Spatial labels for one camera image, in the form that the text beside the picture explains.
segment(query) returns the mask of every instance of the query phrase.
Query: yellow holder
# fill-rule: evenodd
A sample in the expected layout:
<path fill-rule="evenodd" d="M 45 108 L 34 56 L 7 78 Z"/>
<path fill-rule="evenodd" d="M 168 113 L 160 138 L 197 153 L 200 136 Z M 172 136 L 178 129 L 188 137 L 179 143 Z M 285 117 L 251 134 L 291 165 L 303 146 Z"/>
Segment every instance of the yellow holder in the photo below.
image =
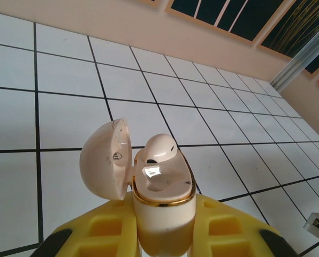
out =
<path fill-rule="evenodd" d="M 64 229 L 72 233 L 56 257 L 141 256 L 132 194 L 128 192 L 125 200 L 111 200 L 58 227 L 54 233 Z M 198 194 L 188 256 L 274 257 L 259 233 L 262 229 L 278 234 L 254 217 Z"/>

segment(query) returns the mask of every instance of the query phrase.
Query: earbud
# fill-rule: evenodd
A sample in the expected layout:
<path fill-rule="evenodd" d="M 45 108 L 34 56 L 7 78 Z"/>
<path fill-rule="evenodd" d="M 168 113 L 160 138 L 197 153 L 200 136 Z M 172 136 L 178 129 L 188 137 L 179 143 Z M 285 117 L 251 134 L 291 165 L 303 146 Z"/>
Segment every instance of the earbud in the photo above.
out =
<path fill-rule="evenodd" d="M 174 139 L 167 134 L 158 134 L 149 139 L 143 153 L 143 161 L 158 163 L 167 161 L 176 156 L 177 145 Z"/>

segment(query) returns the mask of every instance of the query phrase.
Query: charging case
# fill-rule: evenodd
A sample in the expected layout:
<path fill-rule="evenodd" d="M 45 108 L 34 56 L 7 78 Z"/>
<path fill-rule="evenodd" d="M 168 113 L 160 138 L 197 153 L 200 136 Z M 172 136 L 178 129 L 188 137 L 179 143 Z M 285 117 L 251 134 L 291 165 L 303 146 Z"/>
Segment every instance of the charging case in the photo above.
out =
<path fill-rule="evenodd" d="M 176 154 L 168 150 L 168 138 Z M 148 156 L 164 160 L 147 160 Z M 132 164 L 130 134 L 125 119 L 109 122 L 87 140 L 80 155 L 83 182 L 97 196 L 123 200 L 132 186 L 139 241 L 150 255 L 179 256 L 191 242 L 196 183 L 174 140 L 165 134 L 151 138 Z"/>

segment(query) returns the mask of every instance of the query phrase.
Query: earbud case lid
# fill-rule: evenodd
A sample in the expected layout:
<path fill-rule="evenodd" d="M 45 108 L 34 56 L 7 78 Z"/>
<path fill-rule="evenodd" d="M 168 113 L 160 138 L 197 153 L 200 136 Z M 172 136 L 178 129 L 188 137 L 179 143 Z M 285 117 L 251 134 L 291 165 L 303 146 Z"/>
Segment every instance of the earbud case lid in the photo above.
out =
<path fill-rule="evenodd" d="M 83 182 L 97 196 L 123 200 L 131 172 L 132 148 L 125 119 L 106 123 L 87 140 L 80 155 Z"/>

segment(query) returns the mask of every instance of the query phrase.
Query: gold rim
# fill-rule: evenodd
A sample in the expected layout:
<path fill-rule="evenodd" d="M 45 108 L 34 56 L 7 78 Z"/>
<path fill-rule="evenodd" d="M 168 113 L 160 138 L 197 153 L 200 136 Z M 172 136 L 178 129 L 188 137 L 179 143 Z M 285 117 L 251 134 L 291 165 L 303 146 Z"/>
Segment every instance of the gold rim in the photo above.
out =
<path fill-rule="evenodd" d="M 138 153 L 136 154 L 135 158 L 134 158 L 134 165 L 137 164 L 137 155 Z M 181 199 L 181 200 L 178 200 L 178 201 L 172 201 L 172 202 L 166 202 L 166 201 L 151 201 L 151 200 L 148 200 L 148 199 L 145 199 L 143 198 L 140 193 L 138 192 L 137 190 L 137 186 L 136 186 L 136 178 L 135 176 L 132 177 L 132 191 L 133 191 L 133 194 L 134 196 L 136 197 L 136 199 L 138 201 L 140 201 L 142 204 L 144 205 L 150 205 L 150 206 L 155 206 L 155 207 L 168 207 L 168 206 L 178 206 L 178 205 L 183 205 L 184 203 L 187 203 L 189 201 L 191 201 L 194 196 L 195 196 L 195 193 L 196 193 L 196 182 L 195 182 L 195 178 L 194 178 L 194 175 L 193 175 L 193 172 L 192 172 L 192 169 L 191 167 L 189 166 L 188 162 L 187 162 L 187 159 L 185 157 L 185 155 L 180 151 L 180 153 L 182 154 L 183 158 L 185 159 L 185 162 L 188 166 L 188 169 L 189 169 L 189 172 L 191 174 L 191 178 L 192 178 L 192 190 L 190 192 L 190 194 Z"/>

